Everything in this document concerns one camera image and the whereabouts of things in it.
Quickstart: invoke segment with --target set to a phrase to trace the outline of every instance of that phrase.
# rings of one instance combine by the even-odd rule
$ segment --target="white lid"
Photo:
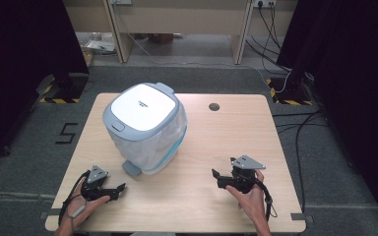
[[[127,126],[148,131],[155,128],[173,110],[176,103],[165,93],[140,84],[122,93],[112,102],[112,114]]]

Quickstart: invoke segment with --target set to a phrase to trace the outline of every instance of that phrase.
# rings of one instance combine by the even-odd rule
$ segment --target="human hand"
[[[256,169],[257,179],[264,181],[265,176]],[[225,187],[236,199],[238,199],[238,208],[243,209],[247,216],[253,221],[257,233],[260,235],[271,235],[269,224],[266,220],[264,207],[264,193],[255,184],[250,192],[242,194],[232,186]]]
[[[81,194],[82,185],[85,179],[86,177],[82,178],[81,182],[75,189],[75,192],[72,194],[71,201],[67,206],[65,214],[63,215],[60,226],[56,230],[57,236],[72,235],[73,231],[75,231],[95,209],[110,200],[110,196],[103,196],[97,200],[87,202],[87,200],[85,200]],[[85,206],[82,212],[80,212],[76,217],[72,218],[72,215],[82,206]]]

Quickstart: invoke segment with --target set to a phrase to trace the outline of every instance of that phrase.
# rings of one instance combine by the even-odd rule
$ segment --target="logo on lid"
[[[138,101],[138,104],[141,106],[141,107],[149,107],[146,103],[144,103],[143,101]]]

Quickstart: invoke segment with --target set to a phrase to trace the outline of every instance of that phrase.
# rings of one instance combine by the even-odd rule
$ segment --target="round hole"
[[[210,104],[210,109],[212,111],[218,111],[218,110],[220,110],[220,106],[218,104],[216,104],[216,103],[211,103]]]

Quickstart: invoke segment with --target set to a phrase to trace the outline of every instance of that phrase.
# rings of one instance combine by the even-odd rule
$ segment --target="grey carpet floor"
[[[17,137],[11,154],[0,157],[0,235],[52,235],[45,214],[69,164],[95,97],[121,92],[142,82],[162,82],[183,93],[260,93],[274,115],[314,112],[318,105],[274,104],[260,74],[247,69],[90,67],[90,78],[77,104],[37,103]],[[49,80],[37,89],[43,92]],[[295,155],[298,126],[307,116],[276,116],[285,158],[302,203]],[[312,222],[301,235],[378,235],[378,206],[361,176],[348,165],[340,142],[324,114],[302,127],[298,148],[305,213]],[[60,132],[75,133],[72,143]]]

